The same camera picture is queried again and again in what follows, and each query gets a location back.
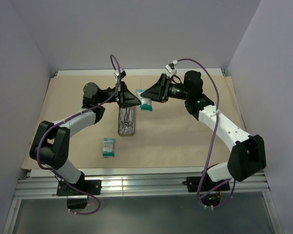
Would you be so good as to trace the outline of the teal sterile packet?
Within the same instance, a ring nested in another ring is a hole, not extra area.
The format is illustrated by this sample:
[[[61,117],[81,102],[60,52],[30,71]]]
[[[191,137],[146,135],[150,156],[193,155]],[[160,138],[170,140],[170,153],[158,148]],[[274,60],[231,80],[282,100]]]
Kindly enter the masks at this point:
[[[152,102],[151,102],[151,99],[149,98],[146,98],[146,97],[142,97],[141,94],[146,91],[146,89],[136,89],[136,95],[137,95],[137,98],[139,99],[140,101],[140,109],[142,111],[149,111],[149,112],[152,112]]]
[[[115,157],[115,138],[105,137],[103,140],[103,157]]]

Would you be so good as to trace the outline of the beige cloth wrap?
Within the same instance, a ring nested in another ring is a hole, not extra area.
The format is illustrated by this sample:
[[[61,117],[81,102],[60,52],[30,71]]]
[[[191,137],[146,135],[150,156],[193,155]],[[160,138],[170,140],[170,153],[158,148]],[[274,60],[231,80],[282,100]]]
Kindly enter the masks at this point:
[[[83,88],[94,82],[106,89],[112,76],[58,76],[52,78],[40,121],[56,121],[78,112]],[[191,116],[182,100],[154,102],[152,112],[135,109],[135,134],[118,135],[118,105],[105,104],[103,118],[75,134],[69,143],[69,160],[85,168],[202,167],[208,155],[212,130]],[[115,138],[115,157],[103,157],[103,140]]]

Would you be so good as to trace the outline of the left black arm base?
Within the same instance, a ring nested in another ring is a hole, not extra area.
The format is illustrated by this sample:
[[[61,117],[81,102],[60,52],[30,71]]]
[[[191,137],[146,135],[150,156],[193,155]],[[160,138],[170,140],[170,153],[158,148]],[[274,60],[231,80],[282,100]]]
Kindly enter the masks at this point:
[[[96,197],[100,195],[102,188],[101,180],[84,180],[77,184],[69,184],[66,181],[59,180],[56,196],[67,197],[66,205],[70,212],[78,215],[89,215],[97,212],[101,206],[101,202]],[[92,212],[82,212],[89,204],[89,200],[96,200],[97,207]]]

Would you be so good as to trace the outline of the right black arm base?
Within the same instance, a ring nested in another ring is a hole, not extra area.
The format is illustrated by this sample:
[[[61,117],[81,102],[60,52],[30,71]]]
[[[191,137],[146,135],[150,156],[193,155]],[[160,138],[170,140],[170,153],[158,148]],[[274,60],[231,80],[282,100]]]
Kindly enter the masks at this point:
[[[190,193],[197,192],[200,179],[201,179],[200,176],[188,176],[186,178],[186,180],[182,182],[182,184],[187,186],[188,192],[190,192]],[[221,180],[221,181],[218,181],[218,182],[212,182],[212,180],[209,178],[209,176],[206,175],[204,177],[204,180],[203,180],[203,183],[202,183],[201,191],[202,192],[208,192],[209,190],[211,190],[212,188],[214,188],[215,186],[221,184],[224,181],[225,180]],[[230,190],[229,182],[226,182],[225,184],[220,186],[218,189],[220,191],[229,191]]]

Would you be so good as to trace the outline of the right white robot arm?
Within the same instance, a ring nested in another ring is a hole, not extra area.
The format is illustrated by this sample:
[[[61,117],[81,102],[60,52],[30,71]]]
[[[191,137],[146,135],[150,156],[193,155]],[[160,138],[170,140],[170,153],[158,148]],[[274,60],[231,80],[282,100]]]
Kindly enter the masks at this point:
[[[228,147],[228,162],[208,167],[202,176],[205,189],[212,190],[228,179],[241,182],[266,168],[263,138],[240,129],[216,108],[214,102],[203,93],[200,72],[187,71],[182,83],[173,83],[173,78],[161,74],[154,85],[141,93],[141,97],[161,103],[169,98],[184,100],[188,113],[215,130],[215,134]]]

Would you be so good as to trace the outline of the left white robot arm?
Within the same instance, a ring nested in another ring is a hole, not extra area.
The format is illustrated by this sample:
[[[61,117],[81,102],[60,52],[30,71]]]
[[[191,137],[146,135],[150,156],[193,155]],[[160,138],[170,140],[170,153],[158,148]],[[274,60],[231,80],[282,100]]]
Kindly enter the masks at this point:
[[[70,138],[84,128],[98,123],[105,112],[103,104],[115,102],[121,108],[141,104],[121,81],[114,88],[101,89],[90,82],[83,88],[83,105],[77,113],[64,120],[42,121],[30,148],[30,157],[43,170],[53,172],[68,183],[68,190],[79,195],[85,190],[84,173],[68,159]]]

